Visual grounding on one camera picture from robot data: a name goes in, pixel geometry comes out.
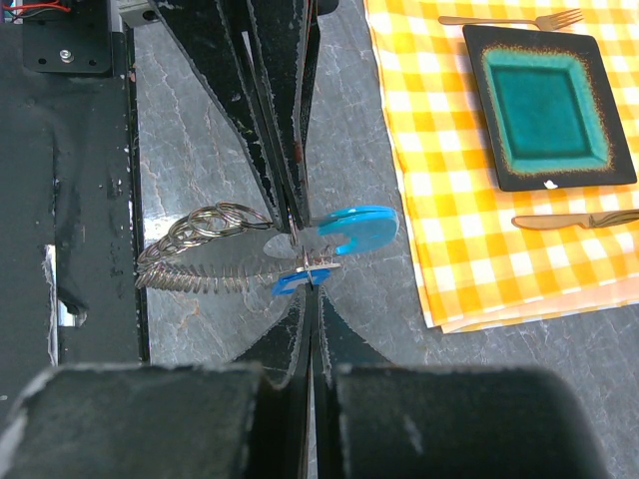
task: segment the butter knife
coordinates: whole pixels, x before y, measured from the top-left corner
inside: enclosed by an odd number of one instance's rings
[[[585,213],[581,215],[533,215],[515,217],[512,223],[527,230],[557,230],[580,226],[585,229],[624,225],[639,220],[639,210],[621,212]]]

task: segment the screw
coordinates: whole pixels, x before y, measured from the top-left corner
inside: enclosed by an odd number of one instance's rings
[[[69,50],[60,50],[60,60],[64,63],[71,63],[73,62],[73,55]]]

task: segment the yellow plaid napkin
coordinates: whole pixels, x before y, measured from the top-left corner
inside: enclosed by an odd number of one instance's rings
[[[365,4],[427,324],[473,330],[639,299],[639,222],[549,232],[511,224],[516,215],[639,209],[639,187],[500,191],[461,27],[437,22],[439,15],[533,19],[581,8],[584,21],[566,30],[597,40],[637,168],[637,2]]]

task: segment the marble countertop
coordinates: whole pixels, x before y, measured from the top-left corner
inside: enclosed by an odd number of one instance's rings
[[[312,212],[366,204],[401,211],[379,82],[361,0],[320,18],[321,47],[307,147]],[[218,201],[263,213],[240,146],[164,27],[136,29],[145,237]],[[348,260],[325,287],[337,311],[399,364],[537,364],[581,400],[617,478],[639,477],[639,305],[443,335],[425,326],[406,230]],[[222,363],[243,352],[287,299],[266,289],[194,295],[148,291],[154,363]]]

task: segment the square plate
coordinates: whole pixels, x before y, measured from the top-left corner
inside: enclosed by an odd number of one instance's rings
[[[506,192],[637,182],[594,38],[466,25]]]

